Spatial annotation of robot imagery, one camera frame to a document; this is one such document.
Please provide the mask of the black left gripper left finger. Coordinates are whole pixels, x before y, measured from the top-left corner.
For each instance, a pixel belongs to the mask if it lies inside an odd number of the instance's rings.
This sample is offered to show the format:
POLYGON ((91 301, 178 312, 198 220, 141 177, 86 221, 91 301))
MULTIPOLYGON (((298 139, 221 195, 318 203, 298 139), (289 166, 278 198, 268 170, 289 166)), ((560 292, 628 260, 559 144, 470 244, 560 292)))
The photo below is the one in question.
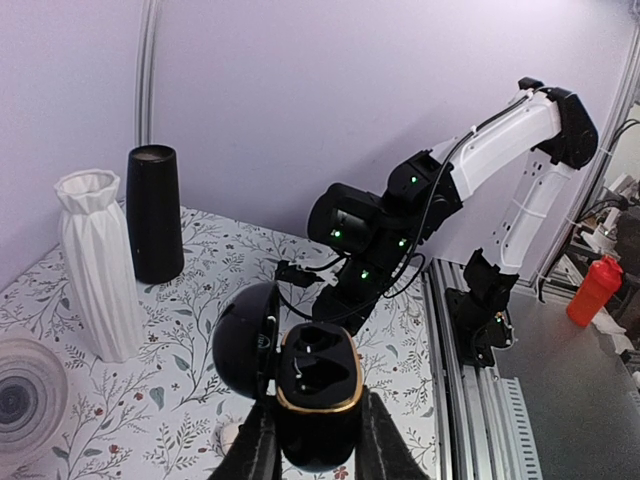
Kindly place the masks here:
POLYGON ((280 447, 275 421, 255 403, 222 462, 209 480, 276 480, 280 478, 280 447))

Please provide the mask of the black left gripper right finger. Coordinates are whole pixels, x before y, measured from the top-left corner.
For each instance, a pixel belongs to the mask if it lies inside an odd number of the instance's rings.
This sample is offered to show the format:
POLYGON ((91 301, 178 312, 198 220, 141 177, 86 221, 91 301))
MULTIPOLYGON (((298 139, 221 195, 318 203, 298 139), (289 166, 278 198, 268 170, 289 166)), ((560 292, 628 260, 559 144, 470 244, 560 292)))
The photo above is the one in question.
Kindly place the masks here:
POLYGON ((411 456, 381 397, 370 390, 363 391, 355 478, 429 479, 411 456))

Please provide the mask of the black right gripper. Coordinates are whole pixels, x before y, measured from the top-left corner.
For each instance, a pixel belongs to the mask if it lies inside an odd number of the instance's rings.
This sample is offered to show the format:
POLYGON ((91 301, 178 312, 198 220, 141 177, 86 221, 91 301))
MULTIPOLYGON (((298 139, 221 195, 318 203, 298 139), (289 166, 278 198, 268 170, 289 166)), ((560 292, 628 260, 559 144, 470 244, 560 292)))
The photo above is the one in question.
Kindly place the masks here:
POLYGON ((375 304, 388 288, 395 268, 382 268, 361 260, 347 260, 337 283, 324 287, 312 306, 312 320, 358 334, 375 304))

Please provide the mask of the black earbud case gold trim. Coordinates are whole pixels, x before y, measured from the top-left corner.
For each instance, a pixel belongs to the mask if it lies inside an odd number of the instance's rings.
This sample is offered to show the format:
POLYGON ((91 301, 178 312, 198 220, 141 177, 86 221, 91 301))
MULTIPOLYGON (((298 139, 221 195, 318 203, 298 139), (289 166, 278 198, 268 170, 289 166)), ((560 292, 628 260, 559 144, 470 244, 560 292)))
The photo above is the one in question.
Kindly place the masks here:
POLYGON ((274 418, 280 478, 283 460, 312 473, 332 470, 359 438, 364 380, 357 349, 331 323, 298 324, 281 334, 280 306, 275 282, 241 290, 214 329, 213 364, 231 391, 274 418))

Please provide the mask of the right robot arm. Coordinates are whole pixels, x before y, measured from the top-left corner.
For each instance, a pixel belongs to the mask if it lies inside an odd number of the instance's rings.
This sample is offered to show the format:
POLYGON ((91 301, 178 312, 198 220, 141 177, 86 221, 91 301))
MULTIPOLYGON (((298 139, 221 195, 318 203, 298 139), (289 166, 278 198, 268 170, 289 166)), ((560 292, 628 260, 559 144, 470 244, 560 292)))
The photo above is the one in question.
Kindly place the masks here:
POLYGON ((468 260, 466 327, 502 311, 530 245, 568 180, 598 147, 598 132, 580 97, 525 77, 503 110, 463 136, 422 150, 399 164, 385 191, 335 183, 315 202, 311 240, 345 255, 334 283, 316 298, 311 317, 357 333, 379 299, 426 242, 478 188, 523 154, 514 196, 489 240, 468 260))

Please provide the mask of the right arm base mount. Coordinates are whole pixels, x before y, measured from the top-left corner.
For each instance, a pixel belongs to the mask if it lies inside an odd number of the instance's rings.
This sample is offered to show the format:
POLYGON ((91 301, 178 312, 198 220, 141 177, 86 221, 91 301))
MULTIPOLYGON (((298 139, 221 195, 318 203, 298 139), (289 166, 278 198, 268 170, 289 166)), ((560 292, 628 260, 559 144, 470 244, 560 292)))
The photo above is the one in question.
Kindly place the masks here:
POLYGON ((463 271, 468 290, 445 290, 457 355, 462 365, 493 367, 495 360, 489 334, 491 324, 505 326, 500 318, 506 311, 518 274, 503 273, 484 256, 482 248, 473 252, 463 271))

